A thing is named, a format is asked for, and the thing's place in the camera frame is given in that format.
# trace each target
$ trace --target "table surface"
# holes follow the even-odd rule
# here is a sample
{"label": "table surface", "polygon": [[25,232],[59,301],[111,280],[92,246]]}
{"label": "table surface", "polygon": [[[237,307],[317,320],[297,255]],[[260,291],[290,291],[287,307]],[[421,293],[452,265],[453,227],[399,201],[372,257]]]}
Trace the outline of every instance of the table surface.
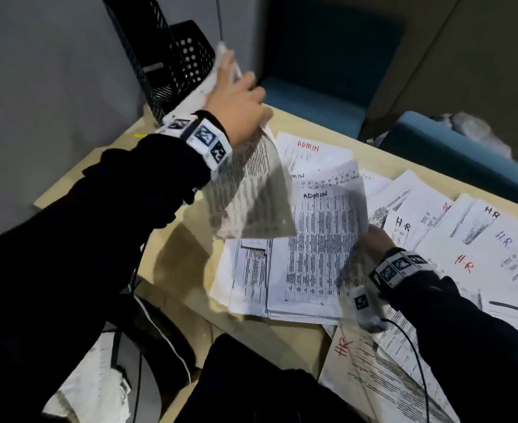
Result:
{"label": "table surface", "polygon": [[[518,205],[513,202],[276,108],[274,113],[269,126],[275,136],[279,131],[285,131],[350,149],[360,169],[392,179],[411,169],[425,183],[451,199],[456,199],[460,193],[468,193],[518,219]],[[141,139],[136,135],[151,133],[156,127],[151,113],[144,110],[144,116],[113,144],[94,149],[34,204],[43,209],[64,196],[83,177],[82,170],[97,163],[105,149],[132,149]],[[176,215],[174,222],[151,234],[139,275],[280,368],[302,368],[317,377],[329,346],[323,329],[319,325],[285,323],[228,313],[226,307],[208,297],[223,241],[213,239],[201,193],[197,194],[193,205],[181,207]]]}

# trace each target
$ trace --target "right hand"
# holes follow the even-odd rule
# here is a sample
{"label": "right hand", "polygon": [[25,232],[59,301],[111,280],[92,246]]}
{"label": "right hand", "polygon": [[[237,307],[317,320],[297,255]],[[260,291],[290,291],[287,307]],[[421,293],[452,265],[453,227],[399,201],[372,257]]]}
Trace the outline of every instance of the right hand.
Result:
{"label": "right hand", "polygon": [[355,247],[360,248],[375,264],[378,264],[390,249],[396,247],[396,244],[382,228],[369,224],[368,230],[359,236]]}
{"label": "right hand", "polygon": [[261,105],[267,94],[262,87],[255,87],[254,73],[249,71],[237,82],[230,83],[234,61],[234,52],[227,51],[204,109],[214,114],[226,130],[232,148],[237,148],[251,138],[259,125],[271,119],[273,110]]}

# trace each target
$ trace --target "black jacket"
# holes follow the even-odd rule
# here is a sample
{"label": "black jacket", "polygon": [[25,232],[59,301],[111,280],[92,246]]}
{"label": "black jacket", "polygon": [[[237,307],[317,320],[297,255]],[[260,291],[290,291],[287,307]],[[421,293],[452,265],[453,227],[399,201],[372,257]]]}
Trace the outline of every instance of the black jacket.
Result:
{"label": "black jacket", "polygon": [[[164,135],[109,149],[84,175],[0,235],[0,403],[18,419],[38,415],[97,340],[149,233],[210,179],[194,150]],[[517,419],[518,332],[461,298],[449,278],[418,273],[396,290],[461,420]]]}

